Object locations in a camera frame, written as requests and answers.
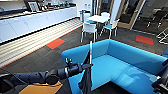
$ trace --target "counter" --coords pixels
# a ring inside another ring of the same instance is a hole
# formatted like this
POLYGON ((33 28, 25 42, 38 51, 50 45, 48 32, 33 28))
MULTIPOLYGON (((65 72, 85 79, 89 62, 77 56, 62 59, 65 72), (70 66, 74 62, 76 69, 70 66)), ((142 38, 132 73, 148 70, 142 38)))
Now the counter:
POLYGON ((77 17, 76 6, 1 16, 0 43, 77 17))
POLYGON ((3 16, 0 16, 0 20, 19 17, 19 16, 25 16, 25 15, 31 15, 31 14, 36 14, 36 13, 48 12, 48 11, 53 11, 53 10, 59 10, 59 9, 64 9, 64 8, 70 8, 70 7, 76 7, 76 5, 71 5, 69 7, 57 7, 57 8, 54 8, 54 9, 47 9, 45 11, 30 12, 30 14, 14 13, 14 14, 9 14, 9 15, 3 15, 3 16))

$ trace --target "white wall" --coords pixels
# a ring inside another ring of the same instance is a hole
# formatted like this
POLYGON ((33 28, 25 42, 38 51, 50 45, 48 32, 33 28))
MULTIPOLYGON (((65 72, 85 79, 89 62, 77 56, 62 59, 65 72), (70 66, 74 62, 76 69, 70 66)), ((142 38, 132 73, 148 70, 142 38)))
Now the white wall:
POLYGON ((71 2, 75 3, 77 6, 77 17, 80 17, 79 11, 81 10, 88 10, 88 11, 92 10, 92 0, 71 0, 71 2))
POLYGON ((1 1, 0 2, 0 7, 2 7, 4 11, 22 9, 23 6, 25 6, 23 1, 1 1))

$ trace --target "red carpet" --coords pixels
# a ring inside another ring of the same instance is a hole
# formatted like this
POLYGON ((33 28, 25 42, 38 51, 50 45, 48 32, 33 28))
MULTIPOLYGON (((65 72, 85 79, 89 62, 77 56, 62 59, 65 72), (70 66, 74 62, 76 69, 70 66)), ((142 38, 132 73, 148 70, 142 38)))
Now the red carpet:
POLYGON ((136 36, 136 41, 142 42, 142 43, 146 43, 149 45, 154 45, 153 44, 153 39, 151 38, 147 38, 147 37, 143 37, 143 36, 136 36))
POLYGON ((46 46, 48 46, 51 49, 54 49, 54 48, 58 47, 59 45, 61 45, 64 42, 65 42, 64 40, 58 38, 58 39, 55 39, 52 42, 46 44, 46 46))

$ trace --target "white chair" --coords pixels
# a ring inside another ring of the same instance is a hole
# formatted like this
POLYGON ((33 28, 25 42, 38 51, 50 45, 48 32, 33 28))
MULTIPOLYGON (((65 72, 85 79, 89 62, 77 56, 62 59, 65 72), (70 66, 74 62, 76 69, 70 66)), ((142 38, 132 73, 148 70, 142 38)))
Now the white chair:
POLYGON ((103 17, 107 17, 108 20, 110 19, 110 13, 102 12, 102 13, 101 13, 101 16, 103 16, 103 17))
POLYGON ((161 33, 159 33, 159 35, 156 36, 157 38, 160 38, 159 43, 168 44, 163 41, 168 36, 168 34, 165 33, 166 30, 168 30, 168 27, 166 29, 164 29, 161 33))
POLYGON ((118 21, 119 21, 119 20, 120 20, 120 19, 118 19, 118 20, 116 20, 116 21, 113 21, 112 24, 108 24, 108 25, 103 26, 102 31, 101 31, 101 33, 100 33, 100 36, 102 35, 104 29, 110 30, 109 39, 110 39, 110 37, 111 37, 111 32, 112 32, 113 29, 115 29, 115 36, 116 36, 116 35, 117 35, 117 24, 118 24, 118 21))
POLYGON ((101 16, 110 18, 110 13, 102 12, 101 16))
POLYGON ((84 23, 88 23, 88 24, 95 24, 96 23, 95 21, 87 20, 87 18, 90 17, 90 13, 84 13, 83 16, 84 16, 84 20, 83 20, 84 23))
POLYGON ((83 33, 84 32, 85 32, 85 37, 86 37, 86 32, 87 33, 93 33, 94 34, 94 42, 95 42, 95 37, 97 39, 96 24, 83 23, 81 42, 83 41, 83 33))

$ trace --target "blue sofa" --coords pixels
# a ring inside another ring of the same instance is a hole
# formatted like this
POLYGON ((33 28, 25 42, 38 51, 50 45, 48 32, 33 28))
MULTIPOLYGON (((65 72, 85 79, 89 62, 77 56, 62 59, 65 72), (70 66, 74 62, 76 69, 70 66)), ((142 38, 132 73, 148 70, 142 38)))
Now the blue sofa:
MULTIPOLYGON (((83 63, 89 51, 89 44, 62 52, 62 58, 83 63)), ((93 43, 92 88, 112 81, 133 94, 152 94, 151 84, 157 80, 157 73, 167 58, 120 43, 111 39, 93 43)), ((82 94, 78 87, 83 73, 68 78, 73 94, 82 94)))

